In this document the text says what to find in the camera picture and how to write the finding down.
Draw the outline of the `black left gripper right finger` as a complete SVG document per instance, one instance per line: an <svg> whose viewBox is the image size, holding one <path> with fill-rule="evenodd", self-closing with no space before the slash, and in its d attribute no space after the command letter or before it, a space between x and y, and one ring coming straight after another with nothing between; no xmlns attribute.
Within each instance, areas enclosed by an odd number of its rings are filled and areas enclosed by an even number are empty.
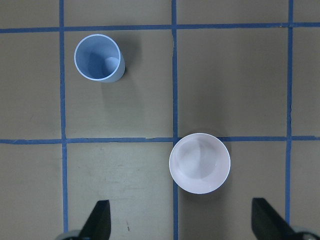
<svg viewBox="0 0 320 240"><path fill-rule="evenodd" d="M262 197L252 199L251 229L257 240L288 240L296 234L278 212Z"/></svg>

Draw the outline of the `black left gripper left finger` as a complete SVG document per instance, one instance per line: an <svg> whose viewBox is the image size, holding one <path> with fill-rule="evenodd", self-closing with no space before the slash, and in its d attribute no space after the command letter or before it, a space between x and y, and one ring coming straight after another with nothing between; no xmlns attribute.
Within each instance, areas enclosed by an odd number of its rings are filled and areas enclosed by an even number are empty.
<svg viewBox="0 0 320 240"><path fill-rule="evenodd" d="M108 240L111 235L109 200L99 200L79 233L80 240Z"/></svg>

